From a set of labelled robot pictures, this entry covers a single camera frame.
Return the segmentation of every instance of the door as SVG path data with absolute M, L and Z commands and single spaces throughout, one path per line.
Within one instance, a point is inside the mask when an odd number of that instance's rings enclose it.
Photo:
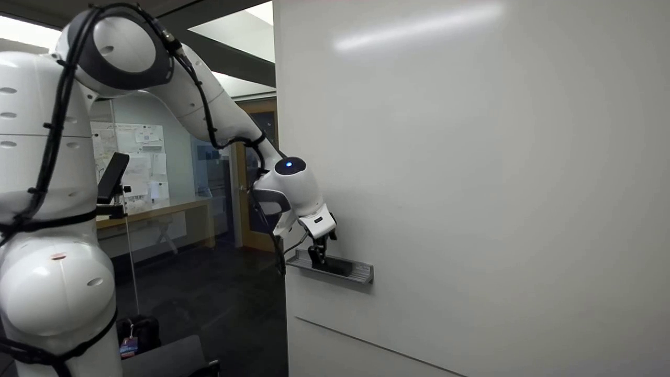
M 273 145 L 279 145 L 276 140 L 276 100 L 265 99 L 265 100 L 250 100 L 238 104 L 242 110 L 246 110 L 255 126 L 266 133 Z M 235 145 L 235 174 L 238 183 L 238 225 L 242 225 L 242 244 L 250 249 L 259 251 L 275 251 L 273 244 L 273 218 L 265 218 L 259 208 L 251 202 L 251 187 L 258 177 L 258 156 L 248 150 L 244 143 Z

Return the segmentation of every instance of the ceiling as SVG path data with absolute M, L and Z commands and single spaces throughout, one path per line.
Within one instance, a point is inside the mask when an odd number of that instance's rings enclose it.
M 138 4 L 162 19 L 163 27 L 198 51 L 214 72 L 242 79 L 275 86 L 275 66 L 244 51 L 214 43 L 189 27 L 238 13 L 266 0 L 138 0 Z M 0 0 L 0 15 L 30 24 L 64 30 L 90 0 Z

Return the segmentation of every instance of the white robot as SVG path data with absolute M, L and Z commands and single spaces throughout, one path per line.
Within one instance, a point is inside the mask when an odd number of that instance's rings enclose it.
M 88 9 L 53 55 L 0 55 L 0 315 L 21 377 L 122 377 L 114 268 L 96 244 L 88 111 L 147 90 L 198 138 L 258 152 L 259 202 L 281 204 L 325 255 L 335 220 L 314 177 L 276 152 L 208 66 L 137 6 Z

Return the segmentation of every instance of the floor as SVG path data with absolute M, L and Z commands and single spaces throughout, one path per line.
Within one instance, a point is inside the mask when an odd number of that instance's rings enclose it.
M 137 264 L 137 292 L 117 263 L 120 318 L 155 316 L 162 342 L 198 334 L 206 359 L 217 359 L 230 377 L 287 375 L 284 283 L 273 253 L 235 249 L 185 249 Z M 12 377 L 0 359 L 0 377 Z

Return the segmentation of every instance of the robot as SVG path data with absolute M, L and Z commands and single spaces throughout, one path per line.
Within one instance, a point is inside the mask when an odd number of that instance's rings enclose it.
M 275 150 L 189 47 L 138 6 L 88 9 L 51 55 L 0 55 L 0 353 L 21 377 L 122 377 L 88 113 L 98 97 L 137 90 L 198 138 L 259 156 L 254 197 L 279 204 L 275 235 L 302 225 L 318 263 L 335 232 L 305 161 Z

